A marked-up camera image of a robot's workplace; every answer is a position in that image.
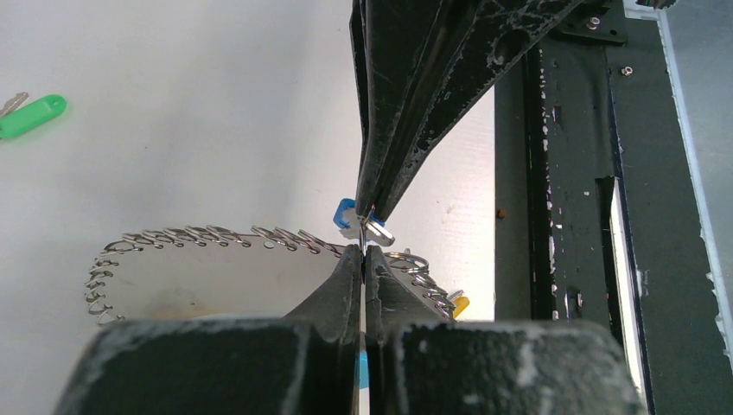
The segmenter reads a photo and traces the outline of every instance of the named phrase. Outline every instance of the bolt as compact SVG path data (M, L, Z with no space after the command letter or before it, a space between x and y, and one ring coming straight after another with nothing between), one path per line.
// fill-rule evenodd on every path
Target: bolt
M598 29L598 25L599 24L601 24L601 19L599 19L598 17L593 16L593 17L590 18L590 20L588 21L588 24L586 24L585 27L588 28L588 29L590 29L590 30L596 30L596 29Z

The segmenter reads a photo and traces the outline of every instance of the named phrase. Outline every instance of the blue object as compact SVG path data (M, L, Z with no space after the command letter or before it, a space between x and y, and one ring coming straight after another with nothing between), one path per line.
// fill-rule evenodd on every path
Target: blue object
M359 389L369 387L369 362L367 352L359 353Z
M346 219L345 213L354 209L356 209L356 201L354 201L354 199L341 199L339 206L336 208L336 213L334 214L334 223L339 227L339 229L349 229L351 227ZM381 226L385 225L385 222L374 217L374 214L370 214L369 219L379 223Z

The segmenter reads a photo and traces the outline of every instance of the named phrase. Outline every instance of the green key fob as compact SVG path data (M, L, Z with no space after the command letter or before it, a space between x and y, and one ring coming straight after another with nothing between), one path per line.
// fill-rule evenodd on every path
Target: green key fob
M24 132L60 116L67 101L60 95L47 95L0 118L0 138L18 137Z

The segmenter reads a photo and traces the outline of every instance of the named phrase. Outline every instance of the chain of metal rings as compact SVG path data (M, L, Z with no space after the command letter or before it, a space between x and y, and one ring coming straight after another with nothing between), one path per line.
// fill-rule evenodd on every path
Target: chain of metal rings
M210 243L220 246L234 244L248 248L252 246L252 237L258 236L266 239L263 246L267 249L274 248L274 242L285 246L290 251L295 251L298 247L304 247L314 254L326 250L332 252L337 258L341 256L342 252L342 246L324 242L322 239L303 230L295 234L279 227L272 231L263 227L252 227L252 232L253 234L247 235L236 233L225 227L207 226L184 227L183 229L166 227L162 231L125 233L122 240L105 246L95 260L94 266L89 270L89 279L85 283L86 288L89 290L86 294L86 311L97 318L99 326L124 320L124 316L115 315L112 312L114 308L104 303L105 294L100 289L105 286L106 278L114 276L113 269L119 265L114 257L127 252L143 251L148 248L163 249L165 246L183 247L186 244L206 246Z
M438 312L447 319L453 319L453 311L456 305L453 304L448 292L440 288L435 280L430 277L430 263L425 258L412 255L407 252L387 252L385 256L389 259L389 265L393 270L398 270L412 276L412 285L425 290L423 297L432 300ZM398 262L406 262L409 265L398 265Z

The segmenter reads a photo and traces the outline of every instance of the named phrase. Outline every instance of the metal key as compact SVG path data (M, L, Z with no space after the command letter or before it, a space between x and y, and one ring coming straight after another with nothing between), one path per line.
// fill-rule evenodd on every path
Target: metal key
M18 93L15 97L9 99L8 102L5 103L5 106L3 106L3 109L0 110L0 118L17 110L26 99L28 99L28 93Z

